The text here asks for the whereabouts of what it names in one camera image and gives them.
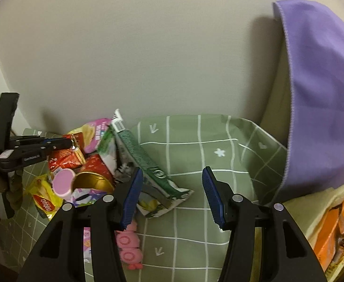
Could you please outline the operator left hand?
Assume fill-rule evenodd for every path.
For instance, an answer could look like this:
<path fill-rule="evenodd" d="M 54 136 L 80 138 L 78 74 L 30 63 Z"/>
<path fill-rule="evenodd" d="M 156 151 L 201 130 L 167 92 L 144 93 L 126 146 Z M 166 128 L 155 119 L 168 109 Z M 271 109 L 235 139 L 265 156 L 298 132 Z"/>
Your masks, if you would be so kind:
<path fill-rule="evenodd" d="M 11 208 L 18 211 L 23 202 L 23 170 L 10 173 L 0 172 L 0 193 L 5 194 Z"/>

